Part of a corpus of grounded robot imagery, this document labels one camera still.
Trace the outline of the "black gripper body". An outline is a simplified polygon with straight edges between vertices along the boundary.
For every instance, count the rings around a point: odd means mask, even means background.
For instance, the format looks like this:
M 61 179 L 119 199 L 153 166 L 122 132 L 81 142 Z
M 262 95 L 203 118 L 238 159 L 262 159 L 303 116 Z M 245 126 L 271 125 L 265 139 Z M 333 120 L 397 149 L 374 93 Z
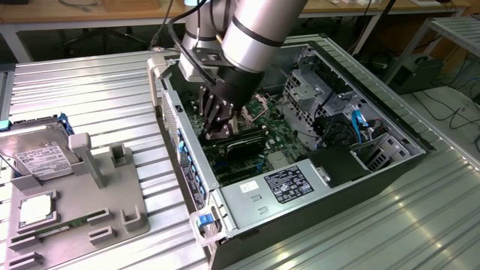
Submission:
M 210 88 L 210 95 L 214 95 L 214 105 L 226 101 L 239 111 L 250 102 L 254 92 L 258 89 L 265 72 L 251 73 L 238 67 L 221 67 L 217 76 L 217 83 Z

